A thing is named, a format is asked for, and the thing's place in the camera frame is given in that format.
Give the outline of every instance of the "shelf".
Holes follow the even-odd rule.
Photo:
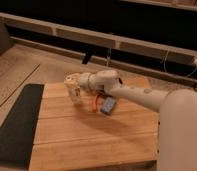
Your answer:
[[[197,0],[120,0],[130,3],[141,3],[147,5],[162,6],[190,11],[197,11]]]

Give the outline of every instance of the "cable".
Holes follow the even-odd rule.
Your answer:
[[[168,48],[167,53],[166,53],[164,59],[161,61],[161,63],[163,63],[163,65],[164,65],[164,72],[166,72],[166,73],[168,73],[168,72],[167,72],[167,68],[166,68],[166,61],[167,61],[167,58],[168,58],[168,56],[169,56],[169,53],[170,53],[170,48]],[[190,77],[190,76],[192,76],[196,71],[197,71],[197,64],[195,65],[195,68],[193,69],[193,71],[192,71],[191,73],[187,74],[187,75],[184,75],[184,77]]]

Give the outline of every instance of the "wooden board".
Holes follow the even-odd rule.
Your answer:
[[[29,170],[79,170],[156,159],[156,134],[36,145]]]
[[[124,82],[150,87],[146,78]],[[85,92],[81,95],[83,104],[74,106],[62,83],[45,85],[30,171],[79,170],[156,160],[157,113],[125,99],[117,101],[110,116],[93,113],[93,96]]]

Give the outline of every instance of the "wood plank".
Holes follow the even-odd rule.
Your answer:
[[[157,114],[148,111],[89,116],[79,110],[74,117],[40,119],[34,144],[154,133],[157,125]]]
[[[139,134],[36,145],[29,171],[79,170],[153,161],[157,155],[156,136]]]
[[[95,115],[95,112],[92,112],[91,108],[92,101],[92,96],[82,97],[81,105],[74,105],[69,97],[43,99],[41,102],[39,119],[77,116],[80,114],[79,111],[82,111],[85,115]],[[104,99],[99,98],[98,107],[100,107],[103,102]],[[117,99],[117,104],[112,113],[114,113],[114,115],[118,115],[123,113],[141,113],[146,111],[149,110],[133,102],[129,102],[124,99]]]

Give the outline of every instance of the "wooden cutting board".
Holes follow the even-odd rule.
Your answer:
[[[125,84],[149,88],[146,78]],[[93,96],[74,106],[63,83],[46,84],[30,171],[105,168],[156,160],[158,114],[118,99],[110,116],[91,112]]]

